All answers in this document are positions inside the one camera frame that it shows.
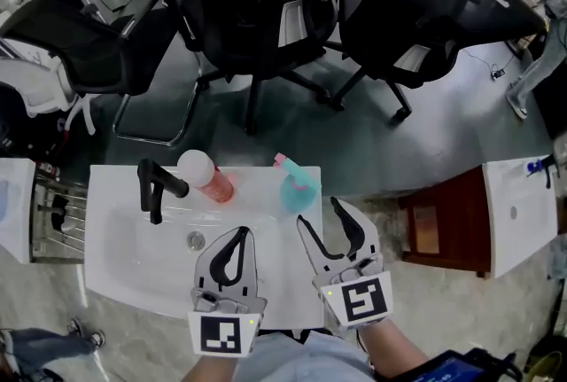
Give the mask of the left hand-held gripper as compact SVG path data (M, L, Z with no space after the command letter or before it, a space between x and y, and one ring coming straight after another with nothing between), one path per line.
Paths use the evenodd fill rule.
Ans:
M188 312L193 350L197 355L247 357L268 304L257 292L252 232L238 226L220 235L198 257L194 308ZM205 288L212 287L217 292Z

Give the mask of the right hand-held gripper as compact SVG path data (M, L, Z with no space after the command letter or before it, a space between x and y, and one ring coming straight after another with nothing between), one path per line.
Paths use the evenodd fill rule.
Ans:
M377 323L393 311L391 273L384 270L377 226L357 207L330 198L350 247L352 264L337 270L343 253L331 253L301 214L297 230L315 274L313 284L340 330L354 330Z

